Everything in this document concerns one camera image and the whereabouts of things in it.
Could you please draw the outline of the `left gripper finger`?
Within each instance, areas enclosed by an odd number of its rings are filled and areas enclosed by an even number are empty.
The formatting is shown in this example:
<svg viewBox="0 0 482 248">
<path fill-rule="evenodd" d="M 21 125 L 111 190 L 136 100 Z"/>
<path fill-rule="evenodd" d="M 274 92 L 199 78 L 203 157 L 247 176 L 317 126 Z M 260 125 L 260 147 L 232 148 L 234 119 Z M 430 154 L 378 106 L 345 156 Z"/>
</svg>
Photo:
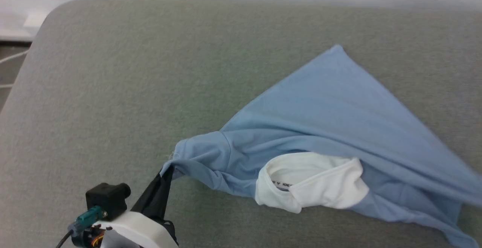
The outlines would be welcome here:
<svg viewBox="0 0 482 248">
<path fill-rule="evenodd" d="M 159 174 L 131 208 L 152 219 L 163 219 L 166 211 L 166 179 Z"/>
<path fill-rule="evenodd" d="M 156 193 L 156 215 L 163 221 L 170 194 L 173 172 L 174 166 L 170 165 L 167 170 L 160 176 L 160 184 Z"/>
</svg>

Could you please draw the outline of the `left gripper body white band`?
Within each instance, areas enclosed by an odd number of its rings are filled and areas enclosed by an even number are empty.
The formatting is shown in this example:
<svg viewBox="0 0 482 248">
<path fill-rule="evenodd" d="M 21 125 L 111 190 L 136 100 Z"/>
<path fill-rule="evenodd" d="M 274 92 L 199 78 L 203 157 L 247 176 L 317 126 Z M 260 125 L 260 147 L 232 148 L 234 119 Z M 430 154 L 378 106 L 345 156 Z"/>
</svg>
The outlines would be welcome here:
<svg viewBox="0 0 482 248">
<path fill-rule="evenodd" d="M 100 219 L 71 237 L 78 248 L 177 248 L 169 231 L 153 219 L 127 211 L 114 219 Z"/>
</svg>

